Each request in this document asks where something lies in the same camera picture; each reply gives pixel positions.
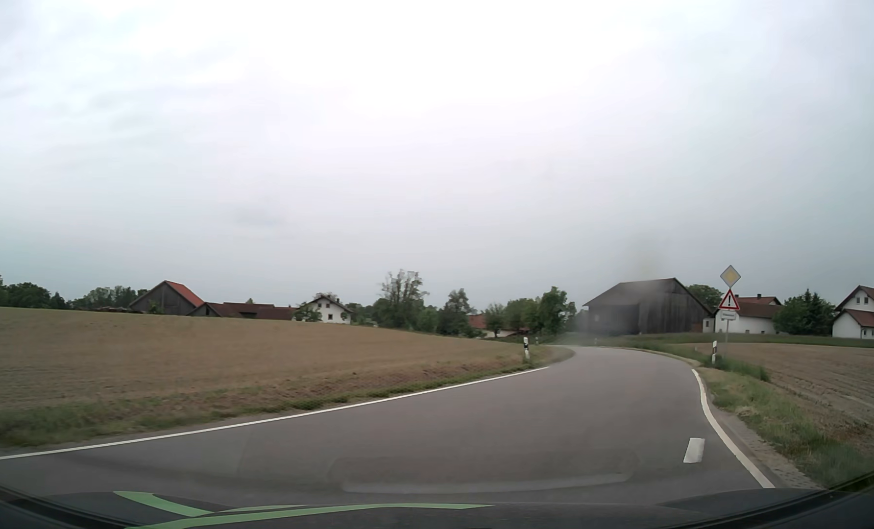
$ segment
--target asphalt road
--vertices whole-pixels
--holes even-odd
[[[760,488],[713,431],[688,365],[575,351],[544,370],[355,408],[0,460],[0,484],[32,495],[132,490],[236,506],[642,505]],[[683,462],[686,452],[701,461]]]

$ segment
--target brown field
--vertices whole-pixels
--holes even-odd
[[[694,343],[710,354],[710,343]],[[791,343],[729,343],[729,355],[763,365],[771,382],[831,437],[874,457],[874,348]]]
[[[518,366],[521,350],[345,325],[0,308],[0,411],[239,389],[345,393]]]

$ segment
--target triangular warning sign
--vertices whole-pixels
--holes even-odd
[[[734,297],[734,294],[731,293],[729,288],[728,293],[725,294],[724,299],[721,300],[721,303],[718,303],[718,308],[725,311],[739,311],[741,309],[741,307],[737,304],[737,298]]]

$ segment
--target white road marking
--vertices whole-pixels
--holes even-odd
[[[701,437],[693,437],[688,440],[688,447],[685,448],[685,458],[682,463],[701,463],[702,455],[705,453],[705,439]]]
[[[702,377],[699,375],[699,372],[696,370],[692,370],[692,374],[695,375],[695,379],[699,382],[699,390],[702,392],[702,411],[705,412],[705,419],[708,419],[708,423],[712,425],[714,429],[714,433],[718,434],[718,437],[724,441],[725,446],[728,450],[731,450],[731,453],[737,458],[744,468],[748,469],[750,475],[754,476],[754,479],[760,484],[760,487],[764,488],[774,488],[774,484],[771,483],[767,476],[763,475],[759,468],[754,466],[754,463],[748,459],[747,456],[744,455],[743,452],[734,444],[734,441],[728,437],[728,434],[721,428],[721,425],[718,424],[717,420],[714,419],[712,415],[712,410],[708,407],[708,395],[705,392],[705,384],[702,382]]]
[[[250,427],[253,425],[263,425],[264,423],[273,423],[275,421],[285,421],[287,419],[296,419],[297,417],[306,417],[307,415],[316,415],[318,413],[328,413],[330,411],[338,411],[339,409],[358,408],[360,406],[368,406],[370,404],[378,404],[380,402],[388,402],[390,400],[397,400],[399,398],[408,398],[408,397],[412,397],[412,396],[423,395],[426,393],[432,393],[434,391],[452,390],[454,388],[462,388],[463,386],[470,386],[472,384],[489,382],[490,380],[507,379],[509,377],[518,377],[519,375],[525,375],[528,373],[535,373],[536,371],[543,371],[545,369],[548,369],[548,367],[549,366],[538,367],[536,369],[529,369],[527,371],[520,371],[518,373],[509,373],[508,375],[501,375],[499,377],[493,377],[491,379],[480,379],[480,380],[474,380],[472,382],[463,382],[462,384],[455,384],[453,386],[444,386],[443,388],[435,388],[433,390],[425,390],[425,391],[418,391],[415,393],[407,393],[407,394],[383,398],[383,399],[379,399],[379,400],[370,400],[369,402],[360,402],[358,404],[349,404],[349,405],[340,406],[337,408],[318,409],[316,411],[308,411],[306,413],[298,413],[296,415],[285,415],[284,417],[272,417],[270,419],[261,419],[260,421],[251,421],[250,423],[239,423],[237,425],[226,425],[224,427],[203,428],[201,430],[192,430],[192,431],[188,431],[188,432],[178,432],[178,433],[174,433],[174,434],[158,435],[158,436],[153,436],[153,437],[143,437],[140,439],[115,440],[114,442],[103,442],[102,444],[89,444],[86,446],[74,446],[71,448],[59,448],[57,450],[45,450],[43,452],[29,452],[26,454],[13,454],[11,456],[0,456],[0,461],[2,461],[4,459],[19,459],[21,457],[47,456],[49,454],[63,454],[65,452],[78,452],[78,450],[90,450],[92,448],[104,448],[106,446],[119,446],[121,444],[131,444],[134,442],[143,442],[145,440],[169,439],[172,437],[182,437],[182,436],[186,436],[186,435],[201,434],[201,433],[205,433],[205,432],[227,430],[230,428],[240,428],[240,427]]]

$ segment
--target priority road sign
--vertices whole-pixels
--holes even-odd
[[[734,293],[732,293],[728,288],[728,293],[725,294],[723,299],[721,299],[721,303],[718,303],[718,308],[723,311],[739,311],[741,306],[737,304],[737,299],[734,297]]]
[[[737,283],[738,280],[741,279],[741,274],[737,273],[737,270],[734,269],[734,266],[728,265],[725,268],[724,272],[721,272],[721,279],[724,280],[725,284],[728,288],[734,286],[734,283]]]

